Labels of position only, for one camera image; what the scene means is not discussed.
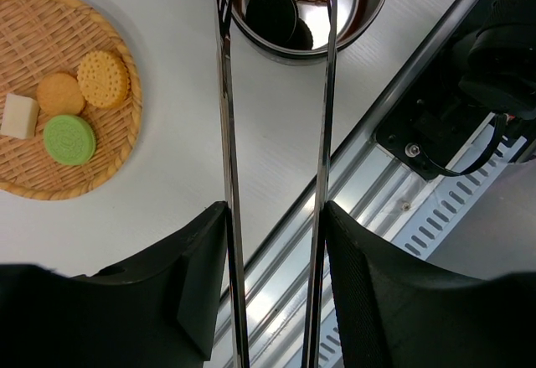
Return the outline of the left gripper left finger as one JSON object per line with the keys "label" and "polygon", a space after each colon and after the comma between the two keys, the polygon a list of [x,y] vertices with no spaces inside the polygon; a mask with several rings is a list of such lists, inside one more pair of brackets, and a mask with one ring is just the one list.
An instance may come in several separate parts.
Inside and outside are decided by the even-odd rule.
{"label": "left gripper left finger", "polygon": [[234,356],[249,363],[230,60],[233,0],[214,0],[225,198],[95,276],[1,268],[4,367],[200,367],[229,264]]}

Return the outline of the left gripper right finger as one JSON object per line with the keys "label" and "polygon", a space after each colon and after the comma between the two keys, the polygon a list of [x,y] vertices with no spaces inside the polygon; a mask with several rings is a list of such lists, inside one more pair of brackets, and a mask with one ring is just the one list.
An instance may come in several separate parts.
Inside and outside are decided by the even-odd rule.
{"label": "left gripper right finger", "polygon": [[324,112],[322,116],[322,133],[320,140],[319,161],[317,169],[317,192],[312,233],[310,258],[310,277],[308,284],[307,318],[302,349],[302,365],[315,367],[319,354],[320,303],[322,301],[322,273],[330,272],[327,253],[327,239],[322,228],[322,213],[328,202],[328,175],[332,136],[332,111],[334,103],[334,81],[337,51],[330,47],[327,52],[327,71],[325,85]]}

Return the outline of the black sandwich cookie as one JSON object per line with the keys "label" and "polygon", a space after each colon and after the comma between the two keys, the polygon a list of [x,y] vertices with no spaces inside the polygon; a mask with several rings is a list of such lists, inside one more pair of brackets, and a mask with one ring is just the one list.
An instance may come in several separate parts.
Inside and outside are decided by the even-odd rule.
{"label": "black sandwich cookie", "polygon": [[245,21],[259,37],[282,46],[293,35],[298,19],[294,0],[249,0]]}

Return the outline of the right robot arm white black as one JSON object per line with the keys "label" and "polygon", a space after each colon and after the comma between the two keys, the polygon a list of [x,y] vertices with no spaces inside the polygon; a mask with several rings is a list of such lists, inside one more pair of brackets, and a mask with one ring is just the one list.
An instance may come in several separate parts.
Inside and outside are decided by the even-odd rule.
{"label": "right robot arm white black", "polygon": [[496,113],[535,118],[535,0],[497,0],[467,58],[458,83]]}

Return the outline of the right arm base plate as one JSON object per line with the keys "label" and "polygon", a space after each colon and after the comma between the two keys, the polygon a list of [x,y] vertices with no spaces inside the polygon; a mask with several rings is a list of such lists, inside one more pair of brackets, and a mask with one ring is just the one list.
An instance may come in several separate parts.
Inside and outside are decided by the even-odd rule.
{"label": "right arm base plate", "polygon": [[[501,144],[517,137],[512,118],[492,113],[458,86],[468,73],[467,58],[476,33],[449,41],[404,92],[379,124],[375,139],[425,180],[472,174],[497,154]],[[480,155],[456,170],[449,166],[480,125],[492,135]]]}

